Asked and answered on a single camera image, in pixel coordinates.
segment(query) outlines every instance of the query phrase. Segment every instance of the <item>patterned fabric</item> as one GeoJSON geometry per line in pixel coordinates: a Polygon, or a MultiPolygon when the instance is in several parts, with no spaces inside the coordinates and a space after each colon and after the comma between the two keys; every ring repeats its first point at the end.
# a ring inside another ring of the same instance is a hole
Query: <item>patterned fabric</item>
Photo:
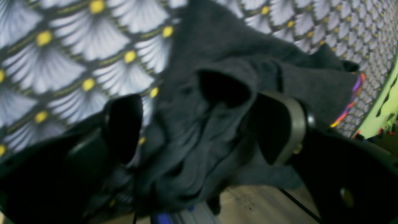
{"type": "MultiPolygon", "coordinates": [[[[352,136],[377,99],[396,55],[396,0],[214,0],[248,26],[308,53],[328,44],[366,80],[337,129],[352,136]]],[[[150,122],[178,9],[187,0],[1,0],[0,161],[64,132],[110,99],[141,93],[150,122]]],[[[99,222],[130,211],[105,187],[99,222]]]]}

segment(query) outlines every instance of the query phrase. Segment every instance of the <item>blue object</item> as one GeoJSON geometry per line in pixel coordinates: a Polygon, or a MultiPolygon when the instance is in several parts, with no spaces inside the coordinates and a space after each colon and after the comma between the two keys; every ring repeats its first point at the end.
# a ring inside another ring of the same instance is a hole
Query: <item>blue object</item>
{"type": "Polygon", "coordinates": [[[153,224],[172,224],[167,213],[160,213],[158,215],[152,216],[153,224]]]}

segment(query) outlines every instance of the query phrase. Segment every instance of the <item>wooden floor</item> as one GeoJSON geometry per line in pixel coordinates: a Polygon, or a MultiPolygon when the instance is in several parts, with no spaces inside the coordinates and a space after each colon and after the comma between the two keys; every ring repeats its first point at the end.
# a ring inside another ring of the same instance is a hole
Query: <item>wooden floor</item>
{"type": "MultiPolygon", "coordinates": [[[[288,190],[289,194],[319,217],[319,213],[305,187],[288,190]]],[[[317,222],[282,192],[267,186],[228,188],[221,194],[222,224],[317,224],[317,222]]],[[[133,215],[106,224],[131,224],[133,215]]],[[[149,218],[138,224],[150,224],[149,218]]]]}

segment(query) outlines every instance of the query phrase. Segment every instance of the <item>gray cloth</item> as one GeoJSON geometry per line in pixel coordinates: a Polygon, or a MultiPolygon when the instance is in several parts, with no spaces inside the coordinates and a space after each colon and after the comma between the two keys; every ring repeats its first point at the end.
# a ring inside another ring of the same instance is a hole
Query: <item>gray cloth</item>
{"type": "Polygon", "coordinates": [[[345,71],[353,66],[327,46],[307,55],[253,31],[208,0],[191,1],[182,18],[145,131],[137,212],[187,208],[228,185],[299,186],[291,167],[266,164],[251,130],[240,128],[242,119],[257,92],[272,89],[302,99],[332,123],[358,81],[345,71]]]}

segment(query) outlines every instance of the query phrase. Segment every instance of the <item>green object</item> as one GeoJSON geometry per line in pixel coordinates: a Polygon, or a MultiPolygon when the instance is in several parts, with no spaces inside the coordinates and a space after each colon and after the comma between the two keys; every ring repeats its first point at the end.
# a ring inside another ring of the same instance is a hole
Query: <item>green object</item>
{"type": "Polygon", "coordinates": [[[398,99],[397,78],[398,58],[395,60],[394,68],[390,73],[378,100],[358,129],[361,135],[365,138],[378,135],[381,128],[386,131],[390,131],[392,129],[392,125],[398,114],[398,103],[396,101],[396,99],[398,99]]]}

